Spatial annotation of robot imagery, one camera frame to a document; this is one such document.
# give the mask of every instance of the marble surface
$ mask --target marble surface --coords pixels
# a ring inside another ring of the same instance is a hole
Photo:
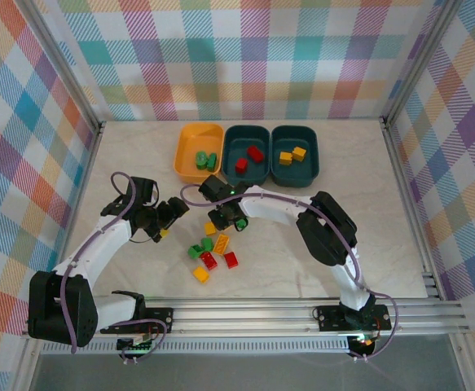
[[[426,297],[420,255],[414,245],[398,194],[397,183],[377,121],[220,121],[224,129],[257,124],[272,131],[298,124],[314,129],[319,140],[320,174],[310,187],[263,185],[293,195],[329,192],[358,227],[360,263],[369,286],[394,297]],[[109,177],[114,171],[158,181],[161,199],[178,196],[182,187],[174,172],[174,153],[183,126],[177,122],[111,122],[107,124],[88,182],[68,253],[98,221],[101,209],[116,193]],[[125,189],[126,181],[119,178]],[[188,192],[202,201],[197,191]],[[252,220],[243,232],[229,230],[229,249],[240,265],[228,270],[222,257],[201,285],[191,272],[201,264],[187,255],[204,237],[209,209],[193,208],[158,244],[124,245],[95,285],[96,294],[120,289],[150,297],[337,297],[330,269],[307,252],[298,231],[289,226]],[[135,240],[146,239],[144,232]]]

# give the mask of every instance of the enclosure wall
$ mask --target enclosure wall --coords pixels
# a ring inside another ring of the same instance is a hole
[[[448,299],[475,340],[475,0],[451,22],[392,129]]]
[[[0,389],[29,280],[56,262],[92,138],[13,0],[0,0]]]
[[[443,0],[36,3],[100,118],[162,121],[376,118]]]

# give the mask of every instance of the yellow block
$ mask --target yellow block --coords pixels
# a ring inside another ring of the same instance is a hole
[[[205,224],[205,234],[207,236],[213,235],[216,232],[217,232],[217,230],[215,229],[215,225],[212,222],[207,222]]]
[[[297,161],[303,161],[304,156],[306,156],[306,150],[304,148],[295,147],[292,152],[293,159]]]
[[[226,235],[220,234],[218,241],[215,242],[215,246],[213,246],[212,253],[224,255],[224,250],[227,249],[228,243],[230,243],[230,238]]]
[[[206,281],[210,279],[209,272],[203,269],[202,266],[197,267],[197,269],[193,271],[193,275],[199,280],[200,283],[206,283]]]
[[[291,152],[281,152],[279,163],[282,165],[290,165],[292,163],[293,155]]]

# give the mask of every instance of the plastic tray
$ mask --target plastic tray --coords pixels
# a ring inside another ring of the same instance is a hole
[[[174,169],[182,181],[202,183],[210,174],[219,172],[223,137],[224,130],[217,124],[200,122],[183,126],[174,157]],[[205,151],[207,155],[214,152],[218,154],[218,161],[213,172],[197,169],[196,153],[198,151]]]
[[[264,161],[255,163],[248,157],[246,150],[255,145],[264,153]],[[229,128],[224,136],[222,150],[222,174],[232,186],[241,181],[261,185],[270,173],[270,132],[262,126],[235,125]],[[235,163],[240,157],[248,160],[246,173],[235,172]]]
[[[290,165],[281,165],[281,152],[291,152],[293,148],[306,149],[303,161],[294,160]],[[271,173],[279,186],[308,187],[319,175],[319,146],[317,134],[307,126],[282,125],[271,133]]]

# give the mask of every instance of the red lego brick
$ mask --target red lego brick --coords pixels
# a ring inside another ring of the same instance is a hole
[[[247,168],[248,168],[248,161],[245,158],[240,157],[237,160],[237,163],[235,163],[235,171],[238,174],[246,174]]]
[[[248,147],[247,153],[255,163],[262,163],[264,161],[264,153],[254,145]]]
[[[231,253],[224,254],[224,259],[227,261],[228,269],[239,265],[239,262],[237,261],[233,251]]]
[[[218,265],[213,255],[208,251],[201,254],[201,260],[205,263],[205,266],[208,270],[212,270]]]

